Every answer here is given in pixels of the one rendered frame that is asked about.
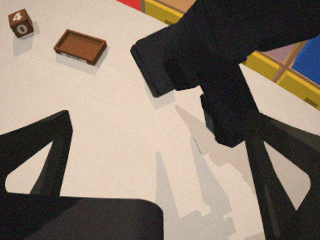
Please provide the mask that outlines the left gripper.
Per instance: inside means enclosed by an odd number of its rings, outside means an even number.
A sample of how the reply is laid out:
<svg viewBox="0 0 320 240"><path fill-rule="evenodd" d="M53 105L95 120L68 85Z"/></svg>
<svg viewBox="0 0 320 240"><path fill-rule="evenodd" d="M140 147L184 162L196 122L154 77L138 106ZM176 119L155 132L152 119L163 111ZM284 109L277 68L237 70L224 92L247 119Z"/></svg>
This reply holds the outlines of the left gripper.
<svg viewBox="0 0 320 240"><path fill-rule="evenodd" d="M130 49L131 55L155 98L159 98L175 89L163 66L163 61L175 52L179 53L181 58L194 68L212 69L198 67L183 56L176 40L178 23L179 21L138 40Z"/></svg>

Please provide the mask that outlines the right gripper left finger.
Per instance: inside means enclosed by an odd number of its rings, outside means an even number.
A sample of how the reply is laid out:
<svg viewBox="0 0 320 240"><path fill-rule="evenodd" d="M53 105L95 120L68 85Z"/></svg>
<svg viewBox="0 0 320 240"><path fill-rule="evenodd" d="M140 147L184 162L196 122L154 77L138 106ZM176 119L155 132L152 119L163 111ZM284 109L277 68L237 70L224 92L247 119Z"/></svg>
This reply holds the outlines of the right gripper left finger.
<svg viewBox="0 0 320 240"><path fill-rule="evenodd" d="M0 191L7 192L5 181L11 172L52 143L29 194L60 196L72 135L68 110L0 135Z"/></svg>

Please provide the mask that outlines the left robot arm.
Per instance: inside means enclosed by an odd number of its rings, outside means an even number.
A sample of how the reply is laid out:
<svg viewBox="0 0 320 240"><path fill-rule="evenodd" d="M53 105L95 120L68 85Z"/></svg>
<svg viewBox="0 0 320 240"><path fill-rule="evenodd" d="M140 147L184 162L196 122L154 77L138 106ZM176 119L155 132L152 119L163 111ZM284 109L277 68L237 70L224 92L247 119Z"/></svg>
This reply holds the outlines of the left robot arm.
<svg viewBox="0 0 320 240"><path fill-rule="evenodd" d="M320 0L196 0L179 20L176 40L189 62L212 69L194 68L177 52L163 66L176 91L200 85L206 127L217 143L234 148L244 141L247 111L259 112L239 64L255 50L319 34Z"/></svg>

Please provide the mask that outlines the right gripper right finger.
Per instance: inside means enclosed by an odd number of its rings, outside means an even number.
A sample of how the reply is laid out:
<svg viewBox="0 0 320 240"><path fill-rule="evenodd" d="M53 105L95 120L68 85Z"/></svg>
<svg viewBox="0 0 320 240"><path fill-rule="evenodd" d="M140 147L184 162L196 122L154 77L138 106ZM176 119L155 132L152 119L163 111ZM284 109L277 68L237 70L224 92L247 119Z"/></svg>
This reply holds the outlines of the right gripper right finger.
<svg viewBox="0 0 320 240"><path fill-rule="evenodd" d="M320 136L255 110L247 111L243 134L265 240L318 240ZM310 178L310 189L297 211L276 175L264 142Z"/></svg>

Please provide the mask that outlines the brown wooden tray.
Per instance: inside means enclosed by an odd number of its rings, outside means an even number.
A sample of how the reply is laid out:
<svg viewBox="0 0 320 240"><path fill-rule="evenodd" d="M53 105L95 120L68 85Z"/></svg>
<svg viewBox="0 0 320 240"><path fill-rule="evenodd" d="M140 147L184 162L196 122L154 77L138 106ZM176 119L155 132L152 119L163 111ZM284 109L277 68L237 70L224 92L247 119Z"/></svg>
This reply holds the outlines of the brown wooden tray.
<svg viewBox="0 0 320 240"><path fill-rule="evenodd" d="M67 29L54 50L57 54L95 66L106 47L106 40Z"/></svg>

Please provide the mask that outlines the brown wooden number cube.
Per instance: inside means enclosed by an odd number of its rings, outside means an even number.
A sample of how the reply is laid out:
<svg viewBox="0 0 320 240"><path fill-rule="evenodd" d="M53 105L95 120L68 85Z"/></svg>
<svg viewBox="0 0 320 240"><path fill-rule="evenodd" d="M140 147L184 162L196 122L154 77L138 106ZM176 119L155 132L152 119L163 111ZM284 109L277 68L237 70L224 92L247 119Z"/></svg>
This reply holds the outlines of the brown wooden number cube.
<svg viewBox="0 0 320 240"><path fill-rule="evenodd" d="M25 9L8 15L9 25L17 38L34 32L32 20Z"/></svg>

